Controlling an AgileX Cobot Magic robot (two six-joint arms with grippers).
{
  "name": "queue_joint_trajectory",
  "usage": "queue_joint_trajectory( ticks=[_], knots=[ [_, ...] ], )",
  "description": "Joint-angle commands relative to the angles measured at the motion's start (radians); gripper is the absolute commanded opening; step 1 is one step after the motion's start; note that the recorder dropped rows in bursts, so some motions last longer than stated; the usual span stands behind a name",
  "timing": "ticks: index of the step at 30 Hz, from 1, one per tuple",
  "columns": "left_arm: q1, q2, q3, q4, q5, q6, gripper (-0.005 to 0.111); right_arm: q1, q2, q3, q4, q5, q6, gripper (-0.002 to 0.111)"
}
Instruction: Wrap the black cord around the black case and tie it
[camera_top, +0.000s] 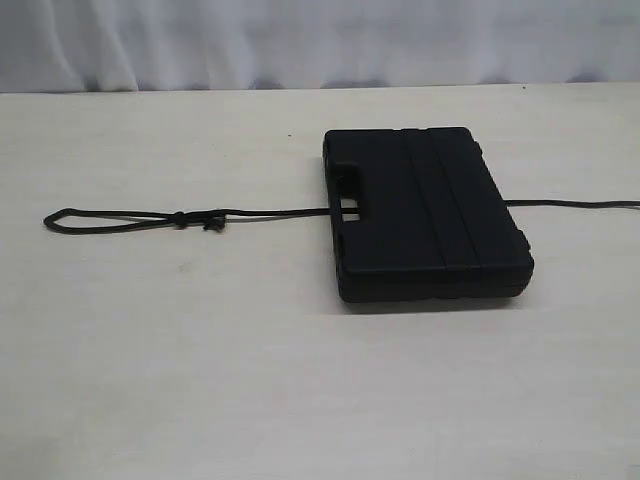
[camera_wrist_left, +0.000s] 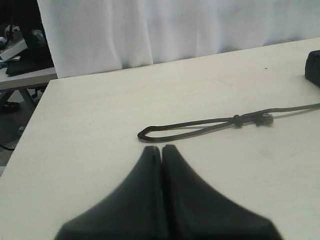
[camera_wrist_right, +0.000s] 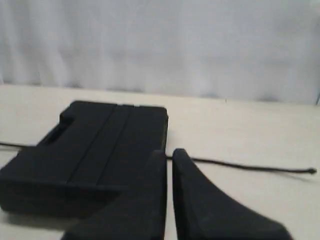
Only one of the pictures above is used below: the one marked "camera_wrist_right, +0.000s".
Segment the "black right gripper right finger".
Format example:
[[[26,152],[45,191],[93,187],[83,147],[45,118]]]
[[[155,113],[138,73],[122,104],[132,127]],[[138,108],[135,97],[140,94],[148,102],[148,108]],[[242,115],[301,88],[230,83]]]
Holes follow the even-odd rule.
[[[185,149],[172,155],[172,190],[179,240],[291,240],[289,231],[214,185]]]

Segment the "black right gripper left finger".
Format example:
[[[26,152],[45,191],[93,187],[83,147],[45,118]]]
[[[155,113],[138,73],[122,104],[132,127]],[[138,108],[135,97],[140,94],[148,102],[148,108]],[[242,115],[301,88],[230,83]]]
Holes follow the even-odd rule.
[[[64,240],[162,240],[167,213],[167,160],[151,153],[131,187],[62,236]]]

